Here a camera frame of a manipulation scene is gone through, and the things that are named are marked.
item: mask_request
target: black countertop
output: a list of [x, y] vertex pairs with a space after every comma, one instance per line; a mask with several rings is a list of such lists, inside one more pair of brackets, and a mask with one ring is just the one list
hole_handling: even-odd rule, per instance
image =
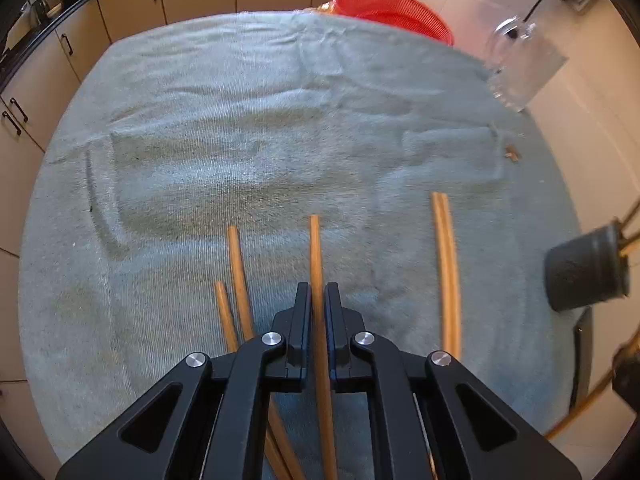
[[11, 50], [7, 51], [0, 62], [0, 92], [15, 75], [24, 61], [31, 55], [37, 46], [75, 10], [78, 10], [89, 0], [64, 0], [62, 10], [46, 23], [32, 28]]

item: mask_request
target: cabinet handle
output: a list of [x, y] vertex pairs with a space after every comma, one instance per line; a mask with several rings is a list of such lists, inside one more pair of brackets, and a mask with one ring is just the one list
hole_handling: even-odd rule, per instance
[[69, 38], [66, 36], [66, 34], [63, 34], [62, 36], [60, 36], [60, 39], [64, 39], [66, 41], [66, 46], [69, 47], [69, 56], [72, 56], [74, 54], [74, 50], [71, 48], [71, 43], [69, 43]]
[[15, 121], [12, 119], [11, 115], [9, 115], [9, 112], [7, 112], [6, 110], [4, 110], [2, 112], [2, 117], [6, 117], [7, 119], [9, 119], [10, 123], [14, 126], [15, 128], [15, 134], [16, 135], [21, 135], [22, 134], [22, 130], [20, 129], [20, 126], [18, 126]]
[[15, 97], [12, 97], [11, 99], [9, 99], [9, 104], [11, 105], [15, 105], [16, 108], [18, 108], [18, 110], [20, 110], [20, 113], [22, 114], [22, 120], [27, 123], [29, 122], [29, 118], [27, 117], [27, 114], [24, 113], [24, 110], [22, 109], [22, 107], [18, 104], [18, 101], [15, 100]]

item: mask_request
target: wooden chopstick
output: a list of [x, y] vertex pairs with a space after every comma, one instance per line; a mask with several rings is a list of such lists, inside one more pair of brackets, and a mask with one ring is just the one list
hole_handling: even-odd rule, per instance
[[[240, 347], [238, 336], [236, 335], [236, 327], [229, 307], [225, 284], [220, 281], [216, 282], [216, 299], [218, 300], [218, 312], [220, 313], [222, 332], [225, 335], [226, 348], [231, 352], [237, 352]], [[278, 480], [292, 480], [269, 426], [267, 426], [264, 436], [264, 454], [267, 456], [267, 460]]]
[[460, 273], [449, 197], [444, 193], [432, 192], [431, 203], [442, 295], [442, 349], [459, 360], [462, 357]]
[[320, 246], [320, 218], [311, 215], [310, 231], [310, 273], [311, 305], [313, 319], [313, 350], [316, 374], [316, 404], [320, 429], [320, 446], [324, 480], [337, 480], [338, 469], [335, 459], [334, 415], [331, 404], [331, 384], [329, 363], [326, 354], [326, 329], [324, 320], [324, 281], [322, 279], [322, 249]]
[[[226, 230], [229, 243], [229, 260], [231, 262], [231, 277], [234, 282], [234, 292], [236, 294], [236, 304], [240, 315], [240, 327], [244, 340], [255, 337], [254, 321], [251, 316], [251, 307], [249, 306], [249, 293], [246, 288], [246, 280], [244, 277], [244, 265], [242, 264], [242, 252], [240, 249], [240, 237], [238, 236], [238, 228], [231, 225]], [[284, 428], [284, 423], [280, 418], [278, 409], [273, 402], [269, 402], [268, 423], [275, 444], [280, 451], [282, 459], [289, 470], [292, 480], [305, 480], [305, 474], [302, 471], [298, 457], [293, 451], [293, 446]]]

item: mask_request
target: triangular cutout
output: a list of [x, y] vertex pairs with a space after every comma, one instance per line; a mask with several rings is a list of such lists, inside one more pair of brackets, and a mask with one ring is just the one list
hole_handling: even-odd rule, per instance
[[148, 453], [158, 450], [181, 391], [181, 384], [169, 384], [144, 411], [127, 424], [120, 433], [120, 438]]
[[471, 423], [480, 449], [492, 451], [516, 440], [516, 430], [468, 384], [456, 386], [456, 393]]

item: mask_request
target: red basket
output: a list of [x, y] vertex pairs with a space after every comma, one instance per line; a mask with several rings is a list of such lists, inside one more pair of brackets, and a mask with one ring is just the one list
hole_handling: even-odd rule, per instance
[[417, 0], [334, 0], [334, 10], [343, 16], [412, 30], [453, 46], [449, 27]]

